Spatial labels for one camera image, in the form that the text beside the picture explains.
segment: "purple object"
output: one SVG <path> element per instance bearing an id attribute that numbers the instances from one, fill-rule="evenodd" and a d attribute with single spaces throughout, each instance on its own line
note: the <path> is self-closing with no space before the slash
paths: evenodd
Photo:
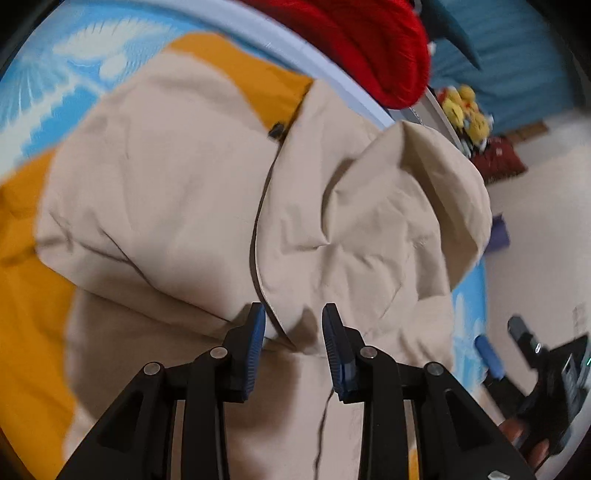
<path id="1" fill-rule="evenodd" d="M 507 248 L 510 245 L 507 225 L 502 215 L 496 215 L 492 218 L 491 239 L 488 241 L 484 253 L 489 254 Z"/>

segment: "stuffed toy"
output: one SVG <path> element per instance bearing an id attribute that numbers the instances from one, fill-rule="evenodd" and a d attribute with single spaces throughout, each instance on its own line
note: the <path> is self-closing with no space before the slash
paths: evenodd
<path id="1" fill-rule="evenodd" d="M 469 116 L 474 112 L 480 111 L 478 104 L 476 103 L 476 94 L 471 87 L 468 85 L 460 85 L 457 94 L 460 96 L 460 105 L 462 106 L 464 115 Z"/>
<path id="2" fill-rule="evenodd" d="M 450 98 L 446 98 L 441 104 L 443 113 L 456 130 L 464 128 L 464 111 L 457 103 L 453 102 Z"/>
<path id="3" fill-rule="evenodd" d="M 472 145 L 482 152 L 486 148 L 486 139 L 491 134 L 488 119 L 480 112 L 472 112 L 464 120 L 464 130 Z"/>
<path id="4" fill-rule="evenodd" d="M 464 155 L 472 158 L 484 152 L 493 118 L 480 111 L 474 90 L 468 85 L 460 85 L 458 89 L 446 87 L 439 92 L 437 100 L 460 138 Z"/>

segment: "orange fabric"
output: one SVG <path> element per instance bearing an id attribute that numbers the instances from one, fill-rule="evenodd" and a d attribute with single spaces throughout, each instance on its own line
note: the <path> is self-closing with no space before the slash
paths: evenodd
<path id="1" fill-rule="evenodd" d="M 313 79 L 245 53 L 213 33 L 191 33 L 173 41 L 168 51 L 190 53 L 223 71 L 244 94 L 267 130 L 287 127 Z"/>
<path id="2" fill-rule="evenodd" d="M 64 373 L 64 329 L 74 285 L 35 254 L 37 204 L 54 151 L 0 187 L 0 427 L 37 480 L 63 466 L 74 413 Z"/>

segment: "yellow plush toy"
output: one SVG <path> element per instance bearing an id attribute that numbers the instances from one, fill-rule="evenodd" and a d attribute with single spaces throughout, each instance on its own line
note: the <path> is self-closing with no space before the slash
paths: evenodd
<path id="1" fill-rule="evenodd" d="M 462 107 L 448 97 L 441 104 L 441 108 L 453 128 L 457 128 L 458 130 L 464 128 L 465 116 Z"/>
<path id="2" fill-rule="evenodd" d="M 476 94 L 474 90 L 468 85 L 460 85 L 457 91 L 460 96 L 460 105 L 464 111 L 464 115 L 470 116 L 475 112 L 479 112 L 478 104 L 476 103 Z"/>
<path id="3" fill-rule="evenodd" d="M 480 112 L 473 112 L 466 119 L 464 129 L 474 146 L 483 150 L 483 146 L 486 146 L 486 139 L 491 134 L 489 119 Z"/>

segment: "bed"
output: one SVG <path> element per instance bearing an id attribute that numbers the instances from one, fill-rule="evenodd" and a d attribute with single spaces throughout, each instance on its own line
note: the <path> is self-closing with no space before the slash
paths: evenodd
<path id="1" fill-rule="evenodd" d="M 34 30 L 0 80 L 0 175 L 59 142 L 102 95 L 189 31 L 221 31 L 255 56 L 324 78 L 350 108 L 382 129 L 408 116 L 381 108 L 310 44 L 242 5 L 70 0 Z M 454 374 L 470 391 L 484 374 L 473 348 L 486 322 L 484 269 L 481 261 L 453 292 Z"/>

